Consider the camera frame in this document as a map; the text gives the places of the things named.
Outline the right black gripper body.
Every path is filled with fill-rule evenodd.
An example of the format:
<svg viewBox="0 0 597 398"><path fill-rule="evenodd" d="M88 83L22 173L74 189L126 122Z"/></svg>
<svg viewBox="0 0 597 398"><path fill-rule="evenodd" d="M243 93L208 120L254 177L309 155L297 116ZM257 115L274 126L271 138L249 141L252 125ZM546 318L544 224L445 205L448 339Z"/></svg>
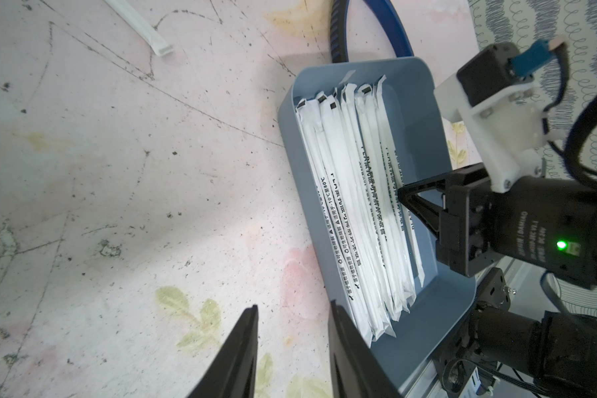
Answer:
<svg viewBox="0 0 597 398"><path fill-rule="evenodd" d="M590 289L597 286L597 190L572 180L522 177L492 190L481 164L443 175L436 257L472 277L495 255L512 257Z"/></svg>

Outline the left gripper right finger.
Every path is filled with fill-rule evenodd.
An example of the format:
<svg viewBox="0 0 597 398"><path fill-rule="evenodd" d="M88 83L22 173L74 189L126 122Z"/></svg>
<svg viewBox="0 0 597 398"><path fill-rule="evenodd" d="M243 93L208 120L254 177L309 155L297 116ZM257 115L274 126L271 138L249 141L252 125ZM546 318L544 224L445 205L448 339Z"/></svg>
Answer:
<svg viewBox="0 0 597 398"><path fill-rule="evenodd" d="M328 342L334 397L401 397L347 311L335 300L330 302Z"/></svg>

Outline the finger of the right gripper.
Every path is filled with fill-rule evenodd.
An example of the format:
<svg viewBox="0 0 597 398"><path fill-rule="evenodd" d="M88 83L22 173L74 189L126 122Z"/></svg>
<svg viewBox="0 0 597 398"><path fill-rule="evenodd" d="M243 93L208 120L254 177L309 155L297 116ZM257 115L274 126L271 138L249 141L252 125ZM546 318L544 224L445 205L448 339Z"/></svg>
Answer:
<svg viewBox="0 0 597 398"><path fill-rule="evenodd" d="M417 192L400 192L400 202L439 239L440 215L444 212L444 207L424 199Z"/></svg>
<svg viewBox="0 0 597 398"><path fill-rule="evenodd" d="M418 195L421 192L436 191L440 193L446 192L447 179L451 172L445 172L434 177L429 177L417 182L410 182L398 189L398 198L406 199L413 195Z"/></svg>

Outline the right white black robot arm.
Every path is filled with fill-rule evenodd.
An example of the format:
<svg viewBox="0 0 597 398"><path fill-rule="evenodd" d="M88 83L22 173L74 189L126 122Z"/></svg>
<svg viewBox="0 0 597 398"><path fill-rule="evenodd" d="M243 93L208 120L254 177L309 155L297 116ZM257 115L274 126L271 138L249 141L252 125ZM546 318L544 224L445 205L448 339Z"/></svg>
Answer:
<svg viewBox="0 0 597 398"><path fill-rule="evenodd" d="M504 256L535 265L544 271L540 285L554 305L541 321L511 313L494 270L435 355L447 393L464 388L472 371L499 377L503 364L530 376L527 389L536 395L597 397L597 317L567 310L546 278L597 287L597 189L522 177L496 193L476 164L404 185L397 197L435 237L440 263L466 277Z"/></svg>

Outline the blue plastic storage tray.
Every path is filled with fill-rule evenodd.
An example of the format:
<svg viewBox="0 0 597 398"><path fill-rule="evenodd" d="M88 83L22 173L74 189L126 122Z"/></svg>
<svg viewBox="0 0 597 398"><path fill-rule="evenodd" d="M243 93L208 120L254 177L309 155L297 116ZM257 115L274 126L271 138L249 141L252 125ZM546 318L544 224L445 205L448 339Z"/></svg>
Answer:
<svg viewBox="0 0 597 398"><path fill-rule="evenodd" d="M327 94L343 82L373 83L382 76L384 101L391 124L403 180L417 182L452 169L444 127L434 98L431 71L420 58L403 57L375 61L310 66L295 78L280 106L278 122L303 213L312 238L328 298L348 308L343 282L336 267L326 230L316 183L308 162L295 106L299 100ZM395 325L396 335L382 337L371 346L372 354L390 381L404 386L410 375L444 340L474 302L477 282L454 273L437 262L436 238L414 221L426 281L416 286L417 299L409 313Z"/></svg>

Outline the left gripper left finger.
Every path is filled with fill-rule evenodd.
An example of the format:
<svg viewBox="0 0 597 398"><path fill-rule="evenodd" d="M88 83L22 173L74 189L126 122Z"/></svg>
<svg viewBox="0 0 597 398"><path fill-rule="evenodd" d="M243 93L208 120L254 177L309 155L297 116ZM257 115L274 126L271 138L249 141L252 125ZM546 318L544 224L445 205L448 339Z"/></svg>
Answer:
<svg viewBox="0 0 597 398"><path fill-rule="evenodd" d="M187 396L245 397L255 395L259 311L246 308L202 379Z"/></svg>

